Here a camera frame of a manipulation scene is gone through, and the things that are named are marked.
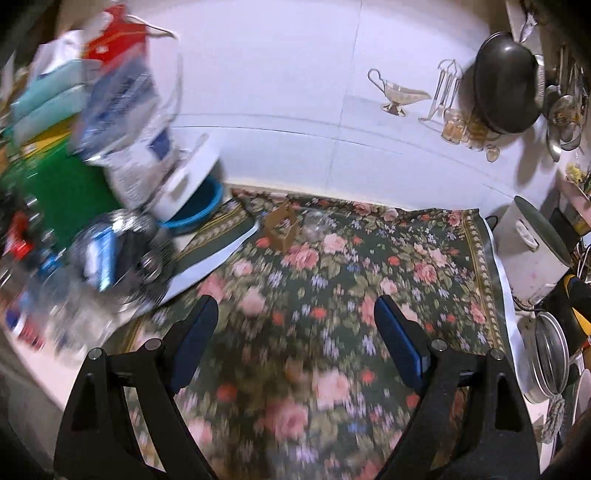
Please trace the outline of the steel pot with lid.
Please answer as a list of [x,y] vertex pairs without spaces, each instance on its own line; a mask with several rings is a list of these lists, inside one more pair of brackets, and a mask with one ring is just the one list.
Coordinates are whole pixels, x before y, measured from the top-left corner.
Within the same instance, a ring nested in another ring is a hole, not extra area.
[[558,320],[549,312],[523,316],[518,321],[522,335],[527,379],[526,399],[539,404],[560,396],[569,373],[568,345]]

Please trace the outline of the red labelled can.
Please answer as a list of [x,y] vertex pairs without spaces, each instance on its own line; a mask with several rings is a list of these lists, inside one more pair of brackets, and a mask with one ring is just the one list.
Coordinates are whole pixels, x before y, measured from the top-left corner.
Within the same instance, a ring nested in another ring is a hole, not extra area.
[[13,336],[35,351],[44,346],[41,327],[34,316],[17,307],[9,307],[5,312],[5,324]]

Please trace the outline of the metal mesh basket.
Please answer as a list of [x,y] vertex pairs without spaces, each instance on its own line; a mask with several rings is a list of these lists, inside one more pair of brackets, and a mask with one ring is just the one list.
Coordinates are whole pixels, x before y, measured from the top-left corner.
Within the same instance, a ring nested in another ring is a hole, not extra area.
[[[111,227],[116,235],[115,280],[103,292],[96,291],[84,275],[86,240],[100,226]],[[175,256],[176,248],[168,229],[146,213],[127,209],[97,217],[75,236],[67,250],[73,272],[97,300],[116,313],[153,306],[163,300],[174,273]]]

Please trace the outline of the white rice cooker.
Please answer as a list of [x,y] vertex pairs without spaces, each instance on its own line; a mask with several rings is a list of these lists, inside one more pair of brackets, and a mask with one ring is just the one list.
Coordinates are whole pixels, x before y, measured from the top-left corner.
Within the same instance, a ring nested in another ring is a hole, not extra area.
[[512,295],[522,304],[544,300],[571,268],[571,257],[551,223],[515,196],[493,230]]

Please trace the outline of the floral green tablecloth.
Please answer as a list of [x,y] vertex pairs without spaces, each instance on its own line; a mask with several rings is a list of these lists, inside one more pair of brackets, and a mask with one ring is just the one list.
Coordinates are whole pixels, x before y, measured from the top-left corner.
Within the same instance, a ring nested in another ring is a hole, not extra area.
[[372,479],[419,403],[375,323],[383,295],[432,338],[483,354],[510,348],[493,242],[476,209],[404,211],[235,190],[215,217],[263,220],[282,203],[328,224],[287,252],[257,233],[197,286],[129,322],[113,353],[164,336],[204,295],[218,325],[175,398],[221,479]]

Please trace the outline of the blue plastic basin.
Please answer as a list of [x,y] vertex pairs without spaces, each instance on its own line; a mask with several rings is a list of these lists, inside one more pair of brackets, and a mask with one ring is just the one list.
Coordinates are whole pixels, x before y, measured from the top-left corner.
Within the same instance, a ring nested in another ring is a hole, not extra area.
[[185,205],[168,221],[159,225],[168,229],[173,236],[197,231],[221,206],[223,187],[221,182],[208,175]]

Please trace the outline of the brown cardboard holder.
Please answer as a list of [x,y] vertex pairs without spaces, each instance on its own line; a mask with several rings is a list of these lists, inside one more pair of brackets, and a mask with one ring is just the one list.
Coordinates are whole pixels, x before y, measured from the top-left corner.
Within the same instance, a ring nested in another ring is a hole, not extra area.
[[300,230],[300,220],[293,205],[284,201],[263,220],[263,233],[270,241],[270,248],[286,254],[296,240]]

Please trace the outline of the clear plastic jar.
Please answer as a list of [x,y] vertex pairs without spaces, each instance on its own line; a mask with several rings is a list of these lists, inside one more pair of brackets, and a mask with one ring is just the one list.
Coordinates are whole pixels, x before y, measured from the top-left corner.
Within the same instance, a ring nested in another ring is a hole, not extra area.
[[329,214],[320,210],[308,210],[304,215],[303,234],[311,243],[322,241],[332,231]]

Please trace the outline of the white round lid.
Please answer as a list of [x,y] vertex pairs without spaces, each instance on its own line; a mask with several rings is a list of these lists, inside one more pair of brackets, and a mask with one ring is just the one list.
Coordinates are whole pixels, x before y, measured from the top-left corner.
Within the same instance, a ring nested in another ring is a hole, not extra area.
[[160,222],[169,221],[204,183],[220,155],[211,136],[202,134],[190,152],[181,152],[178,162],[148,203],[150,214]]

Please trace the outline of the hanging metal ladle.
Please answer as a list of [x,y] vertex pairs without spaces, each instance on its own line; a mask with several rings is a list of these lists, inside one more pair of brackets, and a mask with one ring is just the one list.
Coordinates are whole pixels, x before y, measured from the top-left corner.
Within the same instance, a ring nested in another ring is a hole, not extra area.
[[570,49],[563,44],[559,49],[556,69],[557,83],[546,90],[546,144],[554,163],[563,152],[579,147],[582,135],[583,113],[580,69]]

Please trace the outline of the blue white plastic bag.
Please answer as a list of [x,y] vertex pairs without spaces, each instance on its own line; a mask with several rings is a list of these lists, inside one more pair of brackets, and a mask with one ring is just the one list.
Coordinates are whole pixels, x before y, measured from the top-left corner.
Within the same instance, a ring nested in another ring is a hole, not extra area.
[[69,148],[85,164],[103,170],[121,205],[142,208],[179,159],[170,131],[173,118],[145,56],[130,50],[92,83]]

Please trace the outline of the teal tissue pack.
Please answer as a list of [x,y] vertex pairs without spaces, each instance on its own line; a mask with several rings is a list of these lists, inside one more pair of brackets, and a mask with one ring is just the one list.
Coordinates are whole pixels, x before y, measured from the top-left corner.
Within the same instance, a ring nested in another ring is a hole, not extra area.
[[12,142],[21,147],[57,123],[80,113],[89,98],[95,68],[88,60],[72,60],[38,77],[10,107]]

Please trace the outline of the black wok pan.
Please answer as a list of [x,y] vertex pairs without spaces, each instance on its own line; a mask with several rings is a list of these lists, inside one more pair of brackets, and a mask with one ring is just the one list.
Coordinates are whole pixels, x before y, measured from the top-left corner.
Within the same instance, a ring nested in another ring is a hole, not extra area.
[[499,134],[521,134],[538,120],[545,93],[541,55],[495,32],[481,45],[474,63],[475,105],[485,124]]

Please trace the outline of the gold gravy boat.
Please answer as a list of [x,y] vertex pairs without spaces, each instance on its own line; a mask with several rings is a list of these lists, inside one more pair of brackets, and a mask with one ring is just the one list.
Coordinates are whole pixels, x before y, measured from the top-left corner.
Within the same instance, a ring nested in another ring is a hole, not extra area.
[[367,78],[388,100],[381,108],[391,115],[405,117],[405,106],[432,99],[431,95],[425,91],[401,87],[384,79],[376,68],[368,71]]

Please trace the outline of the metal utensil rack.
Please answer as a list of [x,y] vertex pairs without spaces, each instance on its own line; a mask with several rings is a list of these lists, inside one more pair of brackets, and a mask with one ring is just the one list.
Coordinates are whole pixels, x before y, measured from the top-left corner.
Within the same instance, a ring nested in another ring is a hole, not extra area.
[[445,113],[452,109],[464,76],[464,70],[455,59],[444,59],[438,64],[438,82],[428,113],[418,119],[423,126],[442,133]]

